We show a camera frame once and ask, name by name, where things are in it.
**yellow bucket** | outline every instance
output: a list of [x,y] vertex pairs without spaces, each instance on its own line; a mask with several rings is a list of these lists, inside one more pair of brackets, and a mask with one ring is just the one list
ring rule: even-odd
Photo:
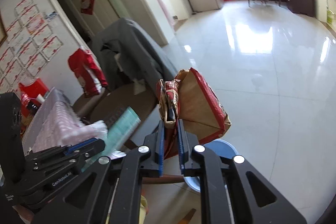
[[329,24],[333,24],[334,16],[335,16],[335,14],[332,11],[327,10],[327,22]]

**red sign on door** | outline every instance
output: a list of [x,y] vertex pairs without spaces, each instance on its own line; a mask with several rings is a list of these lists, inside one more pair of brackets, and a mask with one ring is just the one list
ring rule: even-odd
[[81,0],[81,13],[92,15],[95,0]]

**paper bag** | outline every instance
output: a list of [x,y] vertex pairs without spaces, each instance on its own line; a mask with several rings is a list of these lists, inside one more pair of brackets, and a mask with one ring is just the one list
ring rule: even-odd
[[165,159],[177,155],[178,119],[183,119],[184,130],[195,134],[200,144],[222,137],[230,128],[223,106],[197,70],[181,70],[173,81],[161,80],[158,87],[159,112],[165,123]]
[[182,70],[178,89],[179,118],[184,129],[204,144],[222,137],[231,126],[223,106],[203,76],[195,69]]

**black device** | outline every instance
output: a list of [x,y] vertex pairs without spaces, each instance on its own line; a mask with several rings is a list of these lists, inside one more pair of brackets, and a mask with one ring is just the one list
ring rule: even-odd
[[20,140],[21,102],[15,93],[0,95],[1,190],[8,203],[38,210],[75,179],[85,160],[105,149],[103,140],[92,138],[76,145],[52,147],[24,155]]
[[25,168],[20,140],[21,102],[14,92],[0,94],[0,102],[0,165],[6,178],[17,182]]
[[[164,125],[124,158],[99,158],[35,215],[32,224],[137,224],[142,177],[162,169]],[[203,224],[306,224],[305,218],[238,155],[218,156],[178,123],[181,172],[199,176]]]
[[5,180],[1,188],[10,205],[22,204],[35,211],[44,207],[81,173],[85,160],[104,149],[103,140],[92,138],[73,146],[57,146],[30,153],[23,159],[21,179],[7,179],[4,170]]

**picture frame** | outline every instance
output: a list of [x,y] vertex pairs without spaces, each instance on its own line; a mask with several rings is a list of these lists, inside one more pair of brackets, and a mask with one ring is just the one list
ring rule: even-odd
[[5,30],[5,26],[3,25],[1,13],[0,13],[0,47],[2,43],[6,40],[6,38],[7,38],[7,33]]

